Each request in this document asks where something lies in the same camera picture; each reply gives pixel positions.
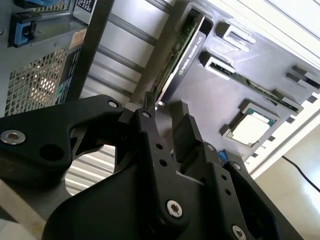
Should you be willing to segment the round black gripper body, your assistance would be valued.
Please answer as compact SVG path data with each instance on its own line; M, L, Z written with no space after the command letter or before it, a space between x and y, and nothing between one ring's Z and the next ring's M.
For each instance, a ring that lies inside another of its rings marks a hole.
M146 221L151 213L139 184L136 165L116 173L64 201L49 217L44 240L224 240L215 204L205 205L205 186L176 175L189 224L181 233L155 233Z

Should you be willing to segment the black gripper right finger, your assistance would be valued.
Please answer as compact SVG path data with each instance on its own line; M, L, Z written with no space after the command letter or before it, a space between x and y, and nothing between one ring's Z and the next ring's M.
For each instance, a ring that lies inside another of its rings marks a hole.
M252 179L244 164L223 163L185 114L173 131L179 172L202 183L208 234L220 240L300 240L302 237Z

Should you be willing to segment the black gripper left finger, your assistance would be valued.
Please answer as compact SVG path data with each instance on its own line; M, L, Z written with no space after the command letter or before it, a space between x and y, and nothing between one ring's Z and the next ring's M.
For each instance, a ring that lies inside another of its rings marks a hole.
M183 205L177 174L155 119L144 109L130 111L107 95L97 95L3 117L0 131L25 139L0 143L0 176L24 186L52 187L72 162L103 145L116 148L116 173L137 166L151 212L151 227L185 227L186 210L170 213L169 202Z

